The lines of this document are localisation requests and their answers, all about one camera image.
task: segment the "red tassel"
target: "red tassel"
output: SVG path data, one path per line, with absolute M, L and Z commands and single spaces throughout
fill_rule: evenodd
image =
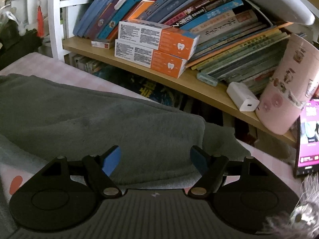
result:
M 43 37 L 44 36 L 44 23 L 43 23 L 43 15 L 41 11 L 41 6 L 38 6 L 38 37 Z

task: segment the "toothpaste box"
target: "toothpaste box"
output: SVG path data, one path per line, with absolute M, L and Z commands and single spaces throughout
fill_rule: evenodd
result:
M 123 40 L 115 40 L 115 56 L 178 78 L 185 70 L 186 59 Z
M 199 35 L 164 24 L 131 19 L 119 23 L 118 39 L 189 60 Z

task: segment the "phone screen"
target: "phone screen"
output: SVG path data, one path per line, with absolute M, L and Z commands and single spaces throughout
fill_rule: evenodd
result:
M 298 122 L 296 176 L 319 170 L 319 99 L 312 99 L 306 104 Z

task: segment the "pink cylindrical container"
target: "pink cylindrical container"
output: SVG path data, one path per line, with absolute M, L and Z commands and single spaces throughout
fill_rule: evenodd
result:
M 292 34 L 285 55 L 260 97 L 256 114 L 270 131 L 283 135 L 299 117 L 319 84 L 319 50 Z

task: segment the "tooth icon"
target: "tooth icon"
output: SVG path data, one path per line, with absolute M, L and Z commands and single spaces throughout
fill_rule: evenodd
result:
M 174 66 L 175 66 L 175 65 L 174 65 L 174 64 L 172 64 L 172 63 L 168 63 L 168 64 L 167 64 L 167 66 L 168 66 L 168 68 L 169 68 L 169 69 L 171 69 L 171 70 L 172 70 L 172 69 L 174 68 Z
M 184 44 L 182 44 L 182 43 L 178 43 L 178 44 L 177 44 L 177 48 L 178 48 L 178 50 L 183 50 L 183 49 L 184 49 L 184 47 L 185 47 L 185 45 L 184 45 Z

